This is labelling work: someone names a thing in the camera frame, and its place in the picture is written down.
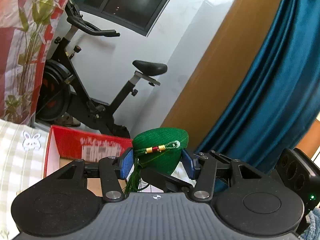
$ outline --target red floral curtain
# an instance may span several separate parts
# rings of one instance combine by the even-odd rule
[[[47,51],[68,0],[0,0],[0,117],[35,113]]]

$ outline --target wooden door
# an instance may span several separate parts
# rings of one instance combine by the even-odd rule
[[[320,146],[320,121],[315,119],[308,132],[296,146],[302,150],[309,158],[312,158]]]
[[[280,0],[235,0],[215,37],[165,118],[183,128],[195,149],[244,79],[268,33]]]

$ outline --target seat post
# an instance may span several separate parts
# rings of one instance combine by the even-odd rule
[[[133,77],[127,81],[127,83],[123,86],[120,92],[117,94],[115,99],[113,99],[112,103],[110,104],[108,111],[110,114],[114,114],[118,107],[122,104],[122,102],[126,99],[126,97],[133,91],[133,88],[136,86],[138,81],[143,78],[148,82],[160,86],[160,82],[157,80],[146,76],[139,71],[135,71]]]

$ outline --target green leaf pattern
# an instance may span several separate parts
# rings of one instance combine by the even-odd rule
[[[25,33],[29,30],[28,18],[22,8],[19,7],[19,18],[22,23],[22,31]]]
[[[43,33],[46,26],[50,25],[50,19],[55,9],[55,0],[33,0],[32,21],[28,17],[24,8],[19,7],[19,19],[24,32],[25,49],[18,56],[17,64],[22,66],[17,73],[18,94],[8,95],[5,100],[5,119],[11,122],[22,122],[28,116],[32,94],[33,78],[35,71],[34,60],[37,58],[40,47],[43,44]]]

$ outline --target striped fabric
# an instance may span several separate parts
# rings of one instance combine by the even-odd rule
[[[0,120],[0,239],[19,233],[11,204],[17,194],[43,178],[47,139],[45,131]]]

